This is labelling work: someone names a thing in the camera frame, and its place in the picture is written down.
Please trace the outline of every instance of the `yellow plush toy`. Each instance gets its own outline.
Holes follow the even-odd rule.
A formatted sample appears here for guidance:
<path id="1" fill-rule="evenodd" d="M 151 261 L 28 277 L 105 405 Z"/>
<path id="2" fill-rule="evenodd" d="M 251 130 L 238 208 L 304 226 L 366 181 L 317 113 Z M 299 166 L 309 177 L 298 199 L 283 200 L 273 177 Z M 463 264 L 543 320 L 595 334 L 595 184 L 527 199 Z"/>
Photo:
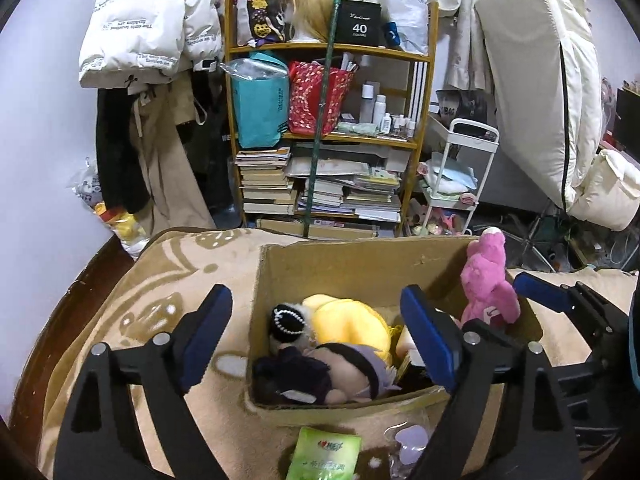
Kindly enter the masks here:
<path id="1" fill-rule="evenodd" d="M 302 305 L 311 312 L 311 326 L 318 345 L 347 343 L 371 346 L 385 363 L 391 364 L 391 329 L 368 304 L 315 294 L 306 298 Z"/>

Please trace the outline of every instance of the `beige blanket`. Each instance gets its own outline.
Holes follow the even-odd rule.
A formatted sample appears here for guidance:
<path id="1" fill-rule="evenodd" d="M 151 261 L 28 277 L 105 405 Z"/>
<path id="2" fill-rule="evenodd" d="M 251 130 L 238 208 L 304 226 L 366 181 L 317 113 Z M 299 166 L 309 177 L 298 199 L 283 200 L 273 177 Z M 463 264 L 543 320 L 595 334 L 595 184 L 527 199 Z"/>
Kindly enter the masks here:
<path id="1" fill-rule="evenodd" d="M 58 430 L 79 368 L 92 345 L 105 341 L 112 348 L 136 346 L 153 334 L 171 331 L 184 313 L 197 309 L 215 283 L 228 286 L 234 296 L 231 321 L 216 349 L 244 354 L 248 349 L 248 325 L 260 247 L 291 244 L 299 238 L 260 230 L 162 235 L 120 280 L 91 323 L 69 347 L 49 381 L 44 411 L 43 437 L 38 464 L 52 478 Z M 554 283 L 573 284 L 580 279 L 613 303 L 628 311 L 636 279 L 615 270 L 575 274 L 542 274 Z M 589 349 L 571 323 L 560 314 L 534 304 L 544 330 L 542 343 L 553 364 L 572 364 L 585 359 Z M 196 423 L 214 455 L 231 480 L 275 480 L 286 474 L 297 428 L 265 426 L 242 402 L 244 383 L 217 372 L 213 366 L 202 383 L 186 396 Z M 156 438 L 142 389 L 133 389 L 136 415 L 152 465 L 171 474 Z M 438 410 L 362 418 L 340 431 L 363 436 L 357 472 L 361 478 L 387 479 L 383 431 L 406 420 L 432 424 Z"/>

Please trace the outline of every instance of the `stuffed toy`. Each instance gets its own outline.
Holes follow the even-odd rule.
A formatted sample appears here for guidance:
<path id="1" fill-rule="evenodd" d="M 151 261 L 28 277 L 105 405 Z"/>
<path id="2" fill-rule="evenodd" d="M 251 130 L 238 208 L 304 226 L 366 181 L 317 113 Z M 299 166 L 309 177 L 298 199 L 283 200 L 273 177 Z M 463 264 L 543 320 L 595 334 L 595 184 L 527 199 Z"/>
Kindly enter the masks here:
<path id="1" fill-rule="evenodd" d="M 302 302 L 310 312 L 311 328 L 318 345 L 345 343 L 376 349 L 386 364 L 392 362 L 391 329 L 368 304 L 315 294 Z"/>
<path id="2" fill-rule="evenodd" d="M 466 256 L 460 279 L 469 304 L 462 314 L 462 324 L 471 319 L 497 327 L 515 323 L 520 317 L 520 304 L 513 286 L 505 279 L 502 231 L 497 227 L 485 229 L 479 240 L 467 246 Z"/>
<path id="3" fill-rule="evenodd" d="M 291 344 L 300 350 L 314 346 L 310 311 L 306 306 L 281 303 L 271 311 L 269 342 L 272 354 L 277 354 L 282 344 Z"/>
<path id="4" fill-rule="evenodd" d="M 255 397 L 271 403 L 368 402 L 399 389 L 395 378 L 396 370 L 364 345 L 328 343 L 301 352 L 284 344 L 277 356 L 254 363 Z"/>

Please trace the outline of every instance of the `green snack package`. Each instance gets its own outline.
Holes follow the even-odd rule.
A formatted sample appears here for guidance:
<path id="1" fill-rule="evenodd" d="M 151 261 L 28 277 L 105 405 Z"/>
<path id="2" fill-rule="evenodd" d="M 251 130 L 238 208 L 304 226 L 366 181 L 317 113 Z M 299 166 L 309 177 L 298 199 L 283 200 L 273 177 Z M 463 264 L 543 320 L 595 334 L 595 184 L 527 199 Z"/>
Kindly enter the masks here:
<path id="1" fill-rule="evenodd" d="M 356 435 L 302 428 L 287 480 L 351 480 L 361 441 Z"/>

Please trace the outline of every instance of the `teal shopping bag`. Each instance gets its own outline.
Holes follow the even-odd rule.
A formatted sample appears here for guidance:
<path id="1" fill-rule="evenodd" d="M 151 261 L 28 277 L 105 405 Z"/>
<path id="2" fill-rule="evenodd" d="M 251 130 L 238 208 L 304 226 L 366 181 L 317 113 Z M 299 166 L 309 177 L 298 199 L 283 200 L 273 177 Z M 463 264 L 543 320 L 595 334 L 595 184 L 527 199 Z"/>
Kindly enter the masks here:
<path id="1" fill-rule="evenodd" d="M 249 57 L 287 68 L 281 60 L 263 52 L 252 52 Z M 287 131 L 289 76 L 247 80 L 232 75 L 231 88 L 240 146 L 275 146 Z"/>

